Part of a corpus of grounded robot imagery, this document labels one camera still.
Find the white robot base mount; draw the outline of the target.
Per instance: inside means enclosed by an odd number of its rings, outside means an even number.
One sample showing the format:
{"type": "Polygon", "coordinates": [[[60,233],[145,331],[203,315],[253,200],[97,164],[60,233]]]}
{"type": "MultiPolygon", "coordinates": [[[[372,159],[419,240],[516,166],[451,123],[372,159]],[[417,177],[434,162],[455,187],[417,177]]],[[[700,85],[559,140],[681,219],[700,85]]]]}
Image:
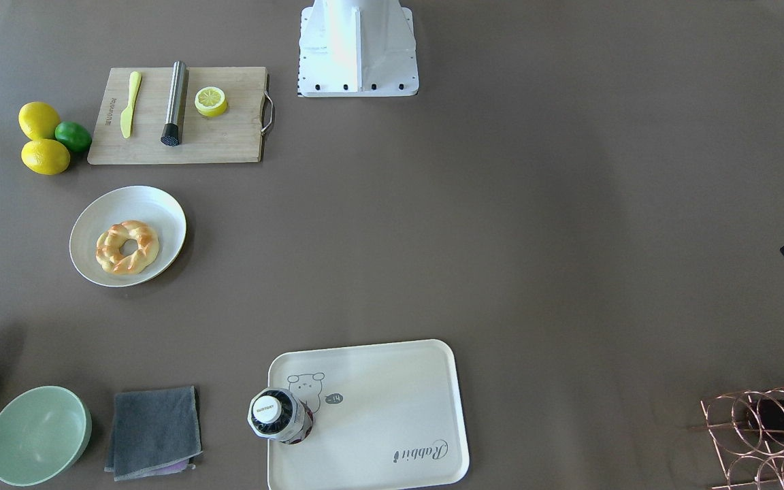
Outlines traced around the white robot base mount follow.
{"type": "Polygon", "coordinates": [[[420,87],[413,16],[398,1],[315,1],[301,11],[301,97],[405,97],[420,87]]]}

